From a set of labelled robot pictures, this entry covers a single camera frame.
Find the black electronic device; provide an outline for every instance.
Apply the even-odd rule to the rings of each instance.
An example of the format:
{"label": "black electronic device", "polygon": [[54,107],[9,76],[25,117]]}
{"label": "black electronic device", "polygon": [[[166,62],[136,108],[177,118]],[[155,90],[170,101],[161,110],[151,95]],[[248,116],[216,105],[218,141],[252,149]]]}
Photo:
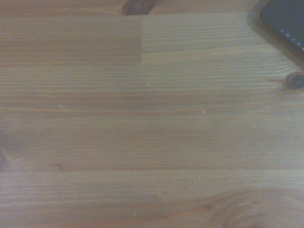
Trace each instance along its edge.
{"label": "black electronic device", "polygon": [[270,0],[261,20],[304,53],[304,0]]}

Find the wood grain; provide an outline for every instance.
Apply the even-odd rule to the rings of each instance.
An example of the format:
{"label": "wood grain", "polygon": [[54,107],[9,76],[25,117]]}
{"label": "wood grain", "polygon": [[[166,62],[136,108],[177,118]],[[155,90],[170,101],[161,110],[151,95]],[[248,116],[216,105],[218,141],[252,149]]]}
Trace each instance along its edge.
{"label": "wood grain", "polygon": [[0,227],[303,227],[303,59],[265,1],[124,3],[0,2]]}

